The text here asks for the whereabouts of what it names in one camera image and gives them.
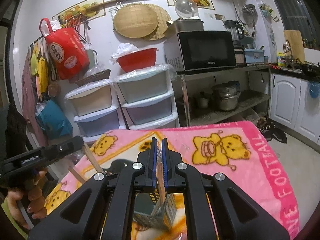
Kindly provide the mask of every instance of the teddy bear print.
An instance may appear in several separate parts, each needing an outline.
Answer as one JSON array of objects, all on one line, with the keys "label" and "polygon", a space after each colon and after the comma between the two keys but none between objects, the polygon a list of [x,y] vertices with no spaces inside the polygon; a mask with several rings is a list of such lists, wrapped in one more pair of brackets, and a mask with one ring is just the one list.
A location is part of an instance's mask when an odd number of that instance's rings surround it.
[{"label": "teddy bear print", "polygon": [[194,137],[196,151],[192,155],[193,164],[209,164],[216,162],[221,166],[228,166],[235,171],[236,166],[229,164],[229,159],[249,159],[250,151],[241,137],[233,134],[220,137],[222,131],[212,133],[210,137]]},{"label": "teddy bear print", "polygon": [[71,195],[69,191],[61,190],[62,185],[66,184],[67,183],[59,183],[45,199],[44,207],[48,215]]},{"label": "teddy bear print", "polygon": [[98,156],[103,156],[117,140],[117,136],[108,136],[108,134],[106,133],[102,135],[100,139],[94,143],[94,145],[92,145],[90,150]]},{"label": "teddy bear print", "polygon": [[142,142],[139,146],[140,152],[150,150],[151,149],[151,142],[152,142],[152,140]]}]

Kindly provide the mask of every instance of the kitchen floor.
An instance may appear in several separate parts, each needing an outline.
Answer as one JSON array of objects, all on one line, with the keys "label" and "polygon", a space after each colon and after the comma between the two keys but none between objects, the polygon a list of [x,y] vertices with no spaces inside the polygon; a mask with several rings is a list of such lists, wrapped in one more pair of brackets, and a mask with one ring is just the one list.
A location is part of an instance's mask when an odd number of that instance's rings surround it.
[{"label": "kitchen floor", "polygon": [[298,201],[302,229],[320,200],[320,154],[288,134],[287,140],[283,144],[273,139],[269,144],[288,174]]}]

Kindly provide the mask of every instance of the metal screw cap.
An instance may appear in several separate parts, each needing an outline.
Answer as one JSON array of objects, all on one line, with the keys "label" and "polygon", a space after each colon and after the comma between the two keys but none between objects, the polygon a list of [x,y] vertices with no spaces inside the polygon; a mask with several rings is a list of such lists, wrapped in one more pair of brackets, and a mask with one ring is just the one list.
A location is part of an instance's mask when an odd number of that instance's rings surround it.
[{"label": "metal screw cap", "polygon": [[223,173],[217,173],[215,178],[217,180],[224,180],[226,178],[226,176]]},{"label": "metal screw cap", "polygon": [[143,167],[142,163],[134,163],[132,164],[132,168],[136,170],[140,170]]},{"label": "metal screw cap", "polygon": [[94,176],[95,180],[102,180],[104,178],[104,174],[103,173],[97,173]]},{"label": "metal screw cap", "polygon": [[187,167],[188,167],[188,165],[186,165],[185,163],[179,163],[179,164],[178,164],[178,168],[179,168],[180,170],[185,170]]}]

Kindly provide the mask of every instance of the cutting board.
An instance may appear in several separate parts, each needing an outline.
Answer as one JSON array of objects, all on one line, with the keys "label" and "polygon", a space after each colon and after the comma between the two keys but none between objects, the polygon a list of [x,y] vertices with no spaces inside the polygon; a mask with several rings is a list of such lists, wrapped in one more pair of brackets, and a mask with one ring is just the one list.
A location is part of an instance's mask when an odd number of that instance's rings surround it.
[{"label": "cutting board", "polygon": [[153,33],[149,34],[146,37],[143,37],[143,39],[146,41],[160,40],[165,37],[163,33],[168,28],[166,22],[170,21],[171,17],[165,9],[163,9],[162,7],[156,4],[147,3],[146,5],[148,5],[150,8],[152,8],[156,12],[158,17],[158,27],[153,31]]},{"label": "cutting board", "polygon": [[118,33],[128,38],[142,38],[152,33],[158,26],[156,12],[141,3],[129,4],[121,8],[114,20]]},{"label": "cutting board", "polygon": [[305,61],[303,41],[300,31],[284,31],[284,38],[290,42],[293,59]]}]

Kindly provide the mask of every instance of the wicker basket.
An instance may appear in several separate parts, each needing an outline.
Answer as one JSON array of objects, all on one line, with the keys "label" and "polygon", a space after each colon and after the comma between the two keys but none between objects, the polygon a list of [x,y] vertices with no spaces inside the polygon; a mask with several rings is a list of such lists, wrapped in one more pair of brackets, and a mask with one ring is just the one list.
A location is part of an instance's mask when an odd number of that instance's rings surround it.
[{"label": "wicker basket", "polygon": [[88,84],[90,82],[95,82],[95,81],[99,81],[99,80],[102,80],[102,79],[108,79],[109,76],[110,76],[110,72],[111,72],[111,70],[107,69],[107,70],[101,71],[99,73],[96,73],[96,74],[94,74],[92,76],[88,76],[88,77],[86,77],[84,79],[80,79],[80,80],[76,81],[75,83],[79,87],[81,87],[81,86],[83,86],[85,84]]}]

